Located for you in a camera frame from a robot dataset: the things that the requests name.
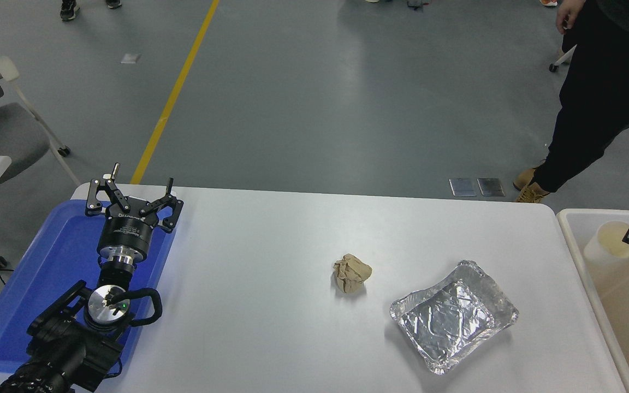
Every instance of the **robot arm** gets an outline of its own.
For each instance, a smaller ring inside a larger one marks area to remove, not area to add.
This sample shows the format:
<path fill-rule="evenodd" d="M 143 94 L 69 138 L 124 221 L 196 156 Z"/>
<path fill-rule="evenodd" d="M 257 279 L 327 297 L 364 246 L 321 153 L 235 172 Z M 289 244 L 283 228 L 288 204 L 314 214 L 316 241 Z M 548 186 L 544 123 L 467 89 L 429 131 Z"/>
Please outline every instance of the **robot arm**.
<path fill-rule="evenodd" d="M 115 186 L 118 167 L 103 180 L 93 179 L 87 197 L 85 215 L 106 217 L 97 246 L 95 289 L 78 281 L 31 323 L 27 333 L 33 338 L 26 350 L 31 358 L 0 385 L 0 393 L 73 393 L 72 385 L 95 391 L 103 379 L 115 376 L 109 374 L 115 364 L 122 369 L 118 339 L 123 333 L 162 316 L 159 293 L 152 288 L 130 291 L 130 280 L 147 257 L 152 231 L 172 232 L 183 202 L 171 194 L 172 179 L 154 202 L 123 195 Z M 107 194 L 110 205 L 103 207 L 98 192 Z M 172 212 L 160 222 L 157 212 L 167 207 Z M 135 319 L 130 302 L 143 297 L 152 299 L 154 314 Z M 80 312 L 85 323 L 77 321 Z"/>

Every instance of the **yellow floor line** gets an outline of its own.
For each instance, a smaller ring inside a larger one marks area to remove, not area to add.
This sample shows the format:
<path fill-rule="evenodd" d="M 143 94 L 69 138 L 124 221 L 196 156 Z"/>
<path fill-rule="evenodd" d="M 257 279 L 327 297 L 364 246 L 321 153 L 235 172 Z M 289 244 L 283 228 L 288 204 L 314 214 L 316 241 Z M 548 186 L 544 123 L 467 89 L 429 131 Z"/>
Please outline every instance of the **yellow floor line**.
<path fill-rule="evenodd" d="M 167 125 L 167 120 L 169 120 L 171 111 L 172 109 L 174 109 L 174 104 L 176 104 L 176 100 L 179 97 L 184 82 L 186 81 L 188 71 L 191 69 L 191 65 L 193 65 L 195 54 L 198 53 L 200 43 L 203 42 L 203 37 L 205 37 L 205 32 L 207 32 L 207 28 L 210 26 L 210 21 L 212 20 L 212 16 L 215 14 L 215 8 L 217 8 L 217 3 L 219 2 L 219 0 L 212 0 L 210 10 L 207 11 L 207 15 L 205 15 L 205 20 L 203 20 L 203 24 L 200 25 L 200 30 L 198 32 L 198 35 L 195 37 L 195 41 L 193 42 L 191 51 L 188 53 L 188 57 L 184 62 L 184 67 L 181 69 L 179 77 L 174 84 L 174 88 L 171 90 L 171 94 L 169 95 L 167 104 L 164 106 L 164 110 L 162 110 L 162 115 L 160 115 L 159 120 L 157 121 L 155 131 L 152 132 L 150 141 L 147 142 L 145 152 L 143 152 L 142 158 L 140 158 L 140 162 L 138 163 L 137 168 L 135 168 L 135 173 L 130 180 L 130 184 L 140 184 L 140 181 L 142 181 L 142 177 L 145 176 L 147 165 L 150 163 L 150 159 L 152 159 L 152 154 L 154 154 L 155 148 L 159 143 L 159 138 L 162 136 L 165 125 Z"/>

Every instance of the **hand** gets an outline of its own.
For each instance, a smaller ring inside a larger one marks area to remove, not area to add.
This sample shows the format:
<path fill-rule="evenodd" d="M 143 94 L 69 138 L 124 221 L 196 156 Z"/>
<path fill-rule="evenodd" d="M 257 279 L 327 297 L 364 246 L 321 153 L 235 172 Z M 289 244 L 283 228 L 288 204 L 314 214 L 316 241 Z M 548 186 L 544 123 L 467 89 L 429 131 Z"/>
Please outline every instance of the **hand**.
<path fill-rule="evenodd" d="M 577 15 L 584 7 L 586 0 L 564 0 L 562 5 L 557 9 L 557 30 L 561 34 L 567 33 L 568 29 L 574 27 Z"/>

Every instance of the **blue tray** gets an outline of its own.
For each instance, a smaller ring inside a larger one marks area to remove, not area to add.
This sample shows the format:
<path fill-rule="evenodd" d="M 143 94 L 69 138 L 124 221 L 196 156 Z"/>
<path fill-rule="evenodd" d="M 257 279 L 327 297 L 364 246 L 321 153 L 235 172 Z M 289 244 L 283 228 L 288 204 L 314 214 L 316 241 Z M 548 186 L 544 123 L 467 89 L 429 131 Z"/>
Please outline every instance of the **blue tray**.
<path fill-rule="evenodd" d="M 95 288 L 98 273 L 96 252 L 105 216 L 84 216 L 86 201 L 66 201 L 46 219 L 0 294 L 0 372 L 13 373 L 30 356 L 26 348 L 31 337 L 30 323 L 80 279 Z M 130 290 L 155 288 L 173 240 L 172 234 L 155 230 L 150 252 L 130 282 Z M 146 318 L 149 299 L 133 301 L 130 310 L 136 318 Z M 83 318 L 77 321 L 84 323 Z M 123 365 L 140 336 L 138 327 L 130 328 L 118 341 L 125 344 L 120 356 Z"/>

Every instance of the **shoe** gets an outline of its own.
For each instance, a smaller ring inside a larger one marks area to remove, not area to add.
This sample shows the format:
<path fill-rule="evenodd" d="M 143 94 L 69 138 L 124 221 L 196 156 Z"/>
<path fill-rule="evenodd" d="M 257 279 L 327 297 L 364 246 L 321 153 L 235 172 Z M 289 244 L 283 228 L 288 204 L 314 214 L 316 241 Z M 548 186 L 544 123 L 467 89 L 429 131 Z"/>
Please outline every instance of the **shoe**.
<path fill-rule="evenodd" d="M 120 7 L 123 3 L 121 3 L 120 0 L 105 0 L 105 5 L 107 5 L 108 8 L 115 10 L 115 8 Z"/>
<path fill-rule="evenodd" d="M 77 11 L 79 10 L 79 5 L 77 5 L 77 0 L 62 0 L 62 8 L 60 9 L 60 19 L 65 22 L 69 22 L 70 20 L 77 17 Z"/>
<path fill-rule="evenodd" d="M 526 184 L 519 194 L 518 198 L 514 202 L 521 202 L 524 204 L 539 204 L 549 192 L 542 189 L 537 182 Z"/>
<path fill-rule="evenodd" d="M 529 182 L 532 181 L 532 176 L 535 173 L 535 169 L 537 169 L 537 167 L 529 168 L 521 172 L 521 174 L 519 174 L 519 176 L 514 179 L 514 188 L 518 191 L 521 191 L 524 187 L 526 187 L 526 184 L 529 184 Z"/>

